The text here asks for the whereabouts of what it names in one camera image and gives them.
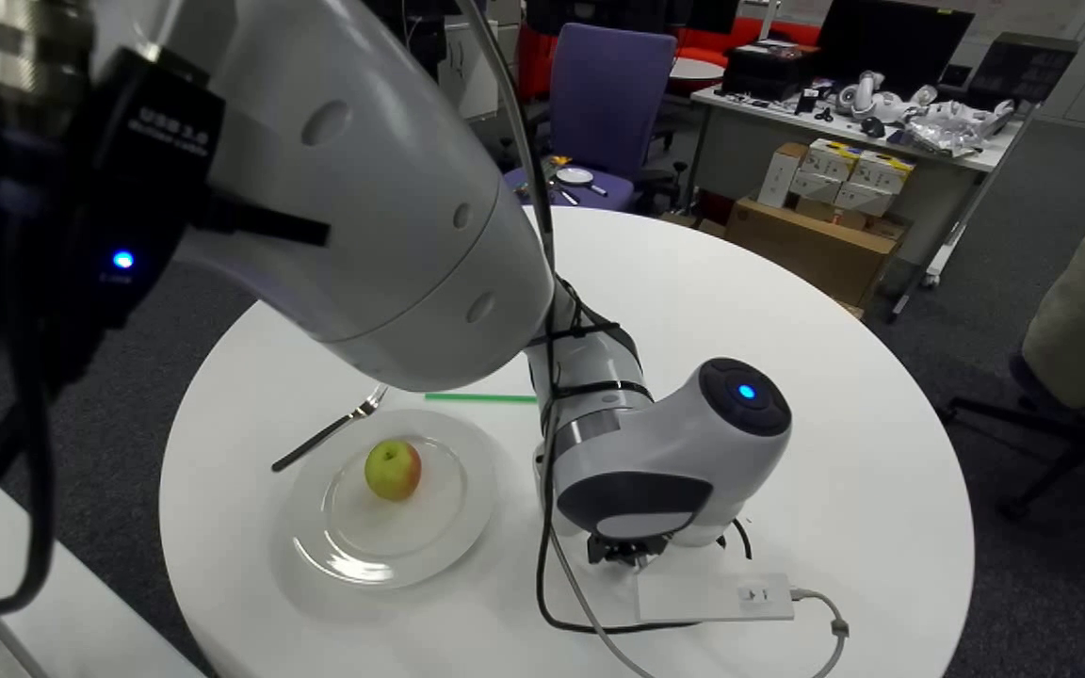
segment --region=gray carpet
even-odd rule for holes
[[[1085,133],[1033,127],[944,285],[914,296],[909,315],[877,336],[935,399],[968,390],[1008,403],[1003,363],[1081,232]],[[194,664],[202,658],[162,574],[158,466],[184,385],[246,305],[250,295],[237,285],[173,269],[130,328],[100,351],[93,378],[57,408],[60,537]],[[975,428],[955,439],[970,487],[980,577],[949,674],[1085,678],[1085,471],[1027,522],[1006,522],[997,501],[1033,479],[1039,471],[1033,456],[1051,449],[1014,439],[1033,451],[1018,456]]]

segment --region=plate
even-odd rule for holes
[[[585,164],[565,164],[553,173],[561,184],[590,184],[590,173]]]
[[[423,456],[423,483],[404,503],[364,488],[364,451],[385,437]],[[292,551],[297,574],[349,590],[414,586],[489,526],[501,456],[493,437],[438,412],[379,412],[344,427],[306,458],[277,551]]]

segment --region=blue led light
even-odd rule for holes
[[[118,270],[130,270],[130,269],[134,269],[130,247],[118,247],[118,252],[113,252],[113,269],[118,269]]]

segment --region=apple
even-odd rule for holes
[[[423,483],[423,456],[404,437],[385,437],[364,451],[364,487],[379,501],[406,501]]]

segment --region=power strip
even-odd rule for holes
[[[653,574],[636,577],[641,621],[795,621],[779,574]]]

